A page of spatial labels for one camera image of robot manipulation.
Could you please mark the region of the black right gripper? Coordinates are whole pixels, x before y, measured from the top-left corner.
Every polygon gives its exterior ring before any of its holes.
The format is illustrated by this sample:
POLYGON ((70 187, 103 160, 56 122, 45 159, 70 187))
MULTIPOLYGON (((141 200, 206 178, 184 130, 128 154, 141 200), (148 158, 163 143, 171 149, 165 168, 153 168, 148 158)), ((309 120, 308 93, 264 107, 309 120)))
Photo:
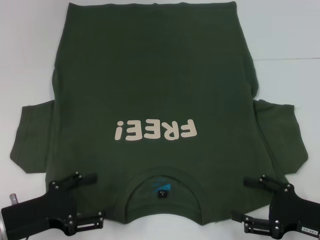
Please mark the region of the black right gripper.
POLYGON ((274 193, 269 206, 269 220, 232 211, 231 219, 244 223, 245 233, 282 238, 285 233, 295 231, 314 238, 320 236, 320 204, 299 197, 292 184, 263 174, 259 179, 245 177, 243 185, 274 193))

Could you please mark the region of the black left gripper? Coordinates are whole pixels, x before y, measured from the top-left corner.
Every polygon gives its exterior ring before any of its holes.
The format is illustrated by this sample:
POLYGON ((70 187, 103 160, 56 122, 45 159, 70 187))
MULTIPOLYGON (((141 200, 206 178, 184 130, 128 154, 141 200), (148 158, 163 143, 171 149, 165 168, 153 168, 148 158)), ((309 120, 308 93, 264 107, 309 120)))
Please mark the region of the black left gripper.
POLYGON ((40 197, 1 209, 2 223, 7 236, 32 236, 49 229, 58 229, 67 236, 77 230, 96 230, 104 227, 104 213, 77 213, 72 194, 62 188, 79 188, 97 183, 97 174, 78 171, 56 181, 56 186, 40 197))

